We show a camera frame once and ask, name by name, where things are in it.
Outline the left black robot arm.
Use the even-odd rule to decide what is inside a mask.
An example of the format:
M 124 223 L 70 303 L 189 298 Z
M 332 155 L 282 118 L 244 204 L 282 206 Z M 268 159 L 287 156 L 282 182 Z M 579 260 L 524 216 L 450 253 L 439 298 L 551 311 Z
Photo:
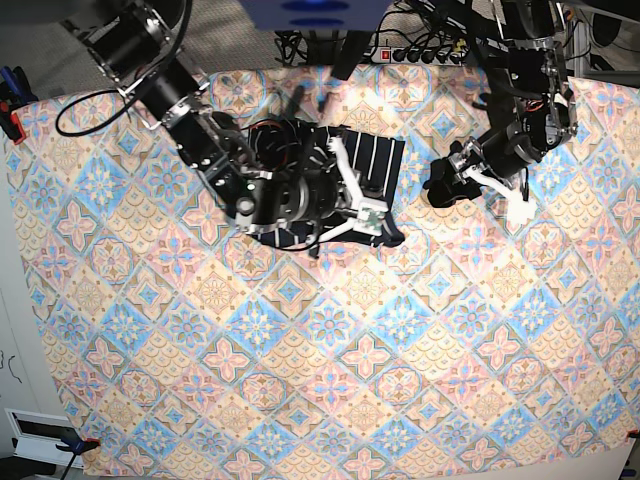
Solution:
M 448 156 L 432 161 L 423 188 L 434 208 L 474 200 L 491 189 L 506 201 L 508 222 L 531 221 L 529 168 L 578 130 L 575 96 L 564 51 L 556 36 L 565 21 L 550 1 L 499 1 L 503 14 L 489 20 L 470 1 L 439 1 L 435 15 L 461 26 L 473 60 L 490 90 L 478 109 L 490 128 L 478 138 L 454 142 Z

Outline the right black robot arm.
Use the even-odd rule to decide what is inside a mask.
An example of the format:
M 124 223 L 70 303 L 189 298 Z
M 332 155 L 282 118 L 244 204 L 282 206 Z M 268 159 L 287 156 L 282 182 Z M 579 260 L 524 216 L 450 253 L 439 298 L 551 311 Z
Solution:
M 298 88 L 280 116 L 239 126 L 203 101 L 207 84 L 181 45 L 192 5 L 167 19 L 151 1 L 83 1 L 64 19 L 126 108 L 141 106 L 240 232 L 280 251 L 329 242 L 392 245 L 386 190 L 371 176 L 400 146 L 298 118 Z

